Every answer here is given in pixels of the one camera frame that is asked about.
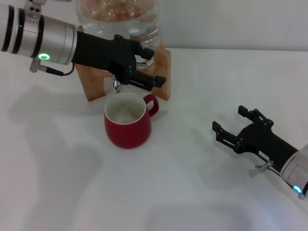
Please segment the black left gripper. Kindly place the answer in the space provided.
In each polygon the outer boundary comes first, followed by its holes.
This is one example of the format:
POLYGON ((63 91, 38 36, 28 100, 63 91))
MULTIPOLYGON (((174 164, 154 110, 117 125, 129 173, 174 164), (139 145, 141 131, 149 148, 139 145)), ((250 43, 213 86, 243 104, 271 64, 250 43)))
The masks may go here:
POLYGON ((136 70, 135 55, 152 59, 154 50, 118 34, 113 40, 108 40, 78 31, 72 62, 108 71, 123 85, 133 85, 146 91, 161 88, 167 79, 136 70))

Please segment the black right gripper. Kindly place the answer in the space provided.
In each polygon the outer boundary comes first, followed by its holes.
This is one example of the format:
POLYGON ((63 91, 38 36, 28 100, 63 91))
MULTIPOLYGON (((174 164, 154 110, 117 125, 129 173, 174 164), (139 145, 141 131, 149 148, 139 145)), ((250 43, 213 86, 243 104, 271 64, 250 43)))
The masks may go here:
POLYGON ((235 136, 213 121, 212 130, 216 133, 216 141, 232 148, 237 154, 249 152, 256 154, 264 161, 272 161, 274 169, 281 172, 284 164, 298 150, 272 132, 273 121, 266 118, 258 109, 249 111, 240 105, 238 114, 249 119, 253 124, 248 125, 238 136, 235 136))

